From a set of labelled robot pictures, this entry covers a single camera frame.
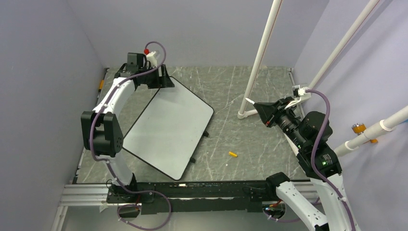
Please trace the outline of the white whiteboard black frame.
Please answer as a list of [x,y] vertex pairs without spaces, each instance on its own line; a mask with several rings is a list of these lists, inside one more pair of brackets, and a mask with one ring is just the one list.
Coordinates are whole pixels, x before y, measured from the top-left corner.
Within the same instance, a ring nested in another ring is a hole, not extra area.
[[180,81],[159,89],[124,137],[123,149],[172,180],[180,180],[214,109]]

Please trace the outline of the yellow marker cap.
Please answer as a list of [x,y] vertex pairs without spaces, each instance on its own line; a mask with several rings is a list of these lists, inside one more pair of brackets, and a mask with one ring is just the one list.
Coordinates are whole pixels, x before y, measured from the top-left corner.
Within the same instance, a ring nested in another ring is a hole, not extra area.
[[238,157],[238,155],[236,153],[233,153],[233,152],[229,152],[229,155],[234,157],[234,158]]

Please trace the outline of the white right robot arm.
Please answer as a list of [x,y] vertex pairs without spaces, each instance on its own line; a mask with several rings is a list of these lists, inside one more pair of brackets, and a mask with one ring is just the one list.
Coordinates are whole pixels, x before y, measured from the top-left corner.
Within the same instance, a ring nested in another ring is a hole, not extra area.
[[340,161],[327,144],[332,129],[326,115],[312,111],[300,120],[287,107],[290,101],[292,98],[287,97],[253,106],[266,127],[279,127],[295,146],[298,163],[316,188],[324,211],[309,202],[282,172],[266,179],[266,196],[281,199],[310,231],[360,230],[346,197]]

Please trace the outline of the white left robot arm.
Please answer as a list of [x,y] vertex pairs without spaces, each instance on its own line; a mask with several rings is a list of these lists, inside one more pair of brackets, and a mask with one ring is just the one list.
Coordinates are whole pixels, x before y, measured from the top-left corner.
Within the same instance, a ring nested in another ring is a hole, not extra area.
[[175,86],[158,58],[158,51],[148,49],[143,53],[128,53],[127,62],[115,74],[102,101],[92,111],[84,111],[81,115],[85,149],[95,161],[105,164],[112,177],[113,190],[119,190],[119,196],[126,202],[134,201],[139,192],[135,175],[121,153],[124,135],[118,115],[139,86],[146,85],[149,89]]

